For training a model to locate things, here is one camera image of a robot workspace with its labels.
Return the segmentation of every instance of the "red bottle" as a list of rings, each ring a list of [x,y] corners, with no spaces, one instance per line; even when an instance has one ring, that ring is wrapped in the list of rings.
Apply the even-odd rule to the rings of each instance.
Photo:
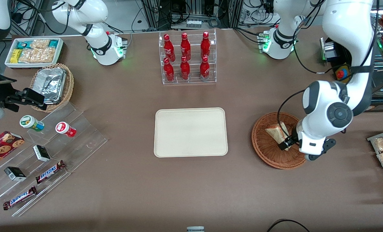
[[[164,58],[164,75],[166,76],[166,79],[168,82],[173,82],[174,81],[174,69],[173,66],[170,64],[170,60],[165,57]]]
[[[207,31],[203,32],[203,40],[200,44],[201,49],[201,58],[204,56],[210,55],[210,41],[209,41],[209,33]]]
[[[192,58],[192,50],[190,48],[190,42],[187,39],[187,33],[182,33],[180,48],[182,50],[182,56],[186,56],[187,60],[190,60]]]
[[[201,63],[200,65],[200,79],[202,81],[207,81],[209,79],[209,69],[210,69],[210,65],[209,63],[207,62],[208,61],[208,57],[207,56],[204,56],[203,57],[203,62]]]
[[[182,78],[187,81],[190,79],[190,65],[187,62],[187,57],[182,56],[182,63],[180,64],[180,69],[182,70]]]
[[[168,34],[165,34],[163,38],[164,38],[164,53],[166,54],[166,57],[170,60],[170,62],[174,62],[176,60],[176,56],[174,54],[174,46],[172,42],[170,41],[170,36]]]

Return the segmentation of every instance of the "acrylic display stand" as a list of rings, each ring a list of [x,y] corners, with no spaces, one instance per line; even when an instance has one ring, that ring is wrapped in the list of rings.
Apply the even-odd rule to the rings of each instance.
[[[10,154],[0,162],[1,210],[3,210],[4,202],[22,194],[33,185],[38,192],[36,196],[28,197],[25,201],[17,203],[9,209],[8,212],[12,216],[20,216],[25,213],[107,142],[107,139],[87,121],[83,112],[71,103],[59,107],[41,121],[45,124],[44,129],[41,132],[28,130],[28,134],[23,136],[25,143],[18,148],[20,151],[14,151],[17,154]],[[61,121],[67,122],[77,130],[75,137],[69,138],[55,131],[56,124]],[[50,161],[37,160],[33,150],[33,146],[36,144],[47,149],[51,157]],[[35,178],[60,160],[64,161],[66,167],[37,185]],[[22,182],[12,181],[4,172],[8,166],[20,168],[27,178]]]
[[[210,70],[209,70],[208,80],[202,81],[200,79],[200,64],[201,64],[200,44],[203,39],[203,32],[205,31],[209,33],[209,40],[210,40],[210,55],[208,60],[208,63],[210,65]],[[159,33],[160,65],[162,67],[163,84],[188,84],[188,83],[216,82],[217,81],[216,30],[193,30],[193,31],[186,31],[186,32],[187,32],[187,37],[190,41],[190,46],[191,46],[191,59],[189,60],[190,79],[188,81],[183,80],[183,78],[181,77],[181,70],[180,70],[180,64],[182,62],[181,61],[182,52],[180,50],[180,44],[182,42],[181,34],[179,34],[179,32],[177,31],[167,31],[167,32]],[[174,68],[174,82],[168,82],[164,75],[163,59],[165,58],[165,53],[164,53],[164,40],[162,38],[164,34],[170,35],[170,40],[173,43],[174,53],[176,55],[176,60],[171,63],[171,65],[173,65],[173,68]]]

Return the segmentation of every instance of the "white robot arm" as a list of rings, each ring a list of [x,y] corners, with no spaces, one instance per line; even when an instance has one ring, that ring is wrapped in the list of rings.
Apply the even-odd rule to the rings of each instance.
[[[286,58],[298,28],[294,17],[309,14],[321,3],[323,30],[333,41],[349,50],[351,71],[354,73],[347,85],[338,81],[315,81],[310,84],[302,99],[307,116],[280,144],[282,149],[299,141],[299,150],[306,154],[306,159],[315,160],[334,145],[335,141],[326,139],[327,136],[347,128],[353,116],[365,111],[371,102],[371,44],[374,32],[370,10],[373,0],[307,0],[303,3],[299,4],[298,0],[274,2],[274,10],[280,15],[281,23],[277,29],[268,32],[270,41],[263,51],[274,59]]]
[[[111,65],[125,55],[121,37],[108,34],[100,24],[108,17],[107,6],[101,0],[65,0],[52,5],[54,18],[79,32],[91,46],[94,58],[102,65]]]

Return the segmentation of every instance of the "woven basket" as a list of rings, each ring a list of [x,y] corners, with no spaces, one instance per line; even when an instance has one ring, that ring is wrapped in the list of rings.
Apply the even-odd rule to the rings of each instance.
[[[53,69],[53,68],[62,68],[67,72],[67,76],[65,78],[65,83],[64,83],[64,90],[63,90],[63,94],[61,96],[61,102],[59,104],[56,104],[56,105],[47,105],[46,110],[41,110],[41,109],[33,106],[32,108],[34,110],[48,112],[48,113],[53,112],[55,109],[60,107],[62,104],[67,103],[70,100],[71,95],[73,94],[74,77],[73,77],[73,74],[70,72],[70,70],[67,68],[67,66],[65,66],[61,63],[56,63],[53,65],[44,67],[43,69]],[[35,77],[37,76],[37,73],[34,75],[34,78],[31,81],[30,88],[32,88],[34,85],[34,81],[35,81]]]
[[[281,112],[280,121],[285,123],[290,132],[293,127],[296,127],[299,119]],[[265,131],[265,128],[272,124],[277,124],[277,112],[265,114],[253,126],[252,144],[259,157],[277,169],[295,169],[304,164],[305,155],[299,152],[297,145],[293,145],[289,151],[280,150],[277,142]]]

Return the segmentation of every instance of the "brown tabletop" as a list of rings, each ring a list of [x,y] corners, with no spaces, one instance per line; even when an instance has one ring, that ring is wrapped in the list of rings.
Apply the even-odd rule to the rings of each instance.
[[[266,165],[250,132],[262,115],[318,79],[291,54],[274,60],[231,29],[217,30],[218,82],[163,86],[158,33],[135,34],[125,60],[102,66],[83,37],[63,37],[62,63],[75,78],[72,103],[107,138],[103,147],[21,217],[0,205],[0,231],[185,231],[259,232],[281,218],[310,231],[383,231],[383,170],[366,138],[383,132],[383,113],[355,117],[338,144],[294,170]],[[296,44],[302,61],[318,64],[321,27],[302,30]],[[7,68],[5,75],[29,86],[35,70]],[[223,157],[158,158],[153,154],[154,116],[160,109],[222,107],[229,151]],[[305,116],[301,96],[284,107]],[[19,119],[46,113],[21,106],[6,111],[0,133],[25,134]],[[273,231],[302,231],[285,223]]]

